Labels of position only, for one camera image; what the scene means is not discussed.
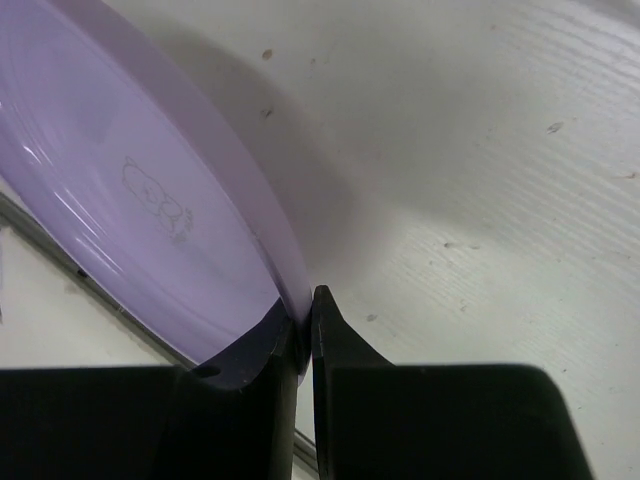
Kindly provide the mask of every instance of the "white surface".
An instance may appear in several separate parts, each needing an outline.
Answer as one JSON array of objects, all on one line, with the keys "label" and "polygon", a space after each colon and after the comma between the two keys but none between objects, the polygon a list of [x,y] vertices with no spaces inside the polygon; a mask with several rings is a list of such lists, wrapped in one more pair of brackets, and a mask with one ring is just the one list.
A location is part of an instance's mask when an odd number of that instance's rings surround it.
[{"label": "white surface", "polygon": [[2,368],[166,363],[13,232],[0,241]]},{"label": "white surface", "polygon": [[[374,347],[396,362],[541,366],[598,477],[637,478],[640,7],[109,3],[222,110],[275,187],[312,281],[330,284]],[[79,334],[62,315],[34,318],[112,352],[101,359],[136,355],[126,334]],[[31,350],[70,358],[29,328]],[[27,348],[0,359],[26,362]],[[96,355],[76,348],[78,362]],[[310,402],[299,412],[311,434]]]},{"label": "white surface", "polygon": [[294,459],[291,478],[292,480],[316,480],[318,477],[313,472],[310,472],[306,465]]}]

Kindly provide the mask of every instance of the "white wooden surface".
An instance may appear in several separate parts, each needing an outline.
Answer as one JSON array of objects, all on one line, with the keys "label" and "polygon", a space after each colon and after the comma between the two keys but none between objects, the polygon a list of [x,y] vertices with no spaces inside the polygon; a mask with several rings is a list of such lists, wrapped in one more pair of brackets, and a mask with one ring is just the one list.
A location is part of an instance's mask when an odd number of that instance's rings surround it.
[{"label": "white wooden surface", "polygon": [[[225,114],[313,283],[374,347],[396,362],[538,365],[598,477],[638,478],[638,4],[108,3]],[[27,268],[10,256],[9,271]],[[43,305],[75,301],[53,284]],[[21,311],[12,335],[36,343],[3,343],[3,364],[158,361],[95,308],[88,327],[68,306],[11,306],[34,285],[5,281],[0,332]],[[299,427],[311,436],[309,399],[307,385]]]}]

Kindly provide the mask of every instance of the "cartoon cat drawing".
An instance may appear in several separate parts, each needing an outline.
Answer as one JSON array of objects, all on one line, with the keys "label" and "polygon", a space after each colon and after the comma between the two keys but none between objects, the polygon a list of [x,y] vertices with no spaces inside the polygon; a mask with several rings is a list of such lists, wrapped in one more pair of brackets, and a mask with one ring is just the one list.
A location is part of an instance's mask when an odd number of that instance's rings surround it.
[{"label": "cartoon cat drawing", "polygon": [[158,218],[160,225],[173,234],[176,224],[184,213],[182,207],[162,186],[147,175],[131,157],[126,157],[122,169],[122,183],[135,195],[142,205]]}]

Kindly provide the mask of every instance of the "dark spot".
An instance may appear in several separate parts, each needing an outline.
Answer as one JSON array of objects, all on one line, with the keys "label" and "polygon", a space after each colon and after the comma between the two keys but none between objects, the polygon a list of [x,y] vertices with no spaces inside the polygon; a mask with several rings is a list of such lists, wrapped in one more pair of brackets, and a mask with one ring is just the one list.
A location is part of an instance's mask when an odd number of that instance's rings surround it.
[{"label": "dark spot", "polygon": [[631,260],[631,255],[629,255],[627,253],[616,252],[616,251],[612,251],[611,253],[613,253],[614,255],[616,255],[618,257],[622,257],[622,258],[626,258],[627,260]]},{"label": "dark spot", "polygon": [[201,365],[193,370],[193,373],[200,378],[215,377],[216,375],[220,375],[221,372],[222,370],[215,365]]},{"label": "dark spot", "polygon": [[547,128],[547,133],[557,133],[558,131],[560,131],[560,129],[564,126],[564,122],[556,122],[553,125],[551,125],[549,128]]},{"label": "dark spot", "polygon": [[260,116],[263,120],[266,120],[271,115],[273,115],[273,108],[265,108],[264,110],[260,110]]}]

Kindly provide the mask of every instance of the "purple plate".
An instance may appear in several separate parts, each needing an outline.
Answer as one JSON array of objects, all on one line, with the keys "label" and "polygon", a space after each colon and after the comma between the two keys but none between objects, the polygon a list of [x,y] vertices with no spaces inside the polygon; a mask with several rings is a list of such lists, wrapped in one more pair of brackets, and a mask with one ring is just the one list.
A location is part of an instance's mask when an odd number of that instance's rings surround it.
[{"label": "purple plate", "polygon": [[284,212],[218,111],[98,0],[0,0],[0,175],[78,264],[200,363],[311,294]]}]

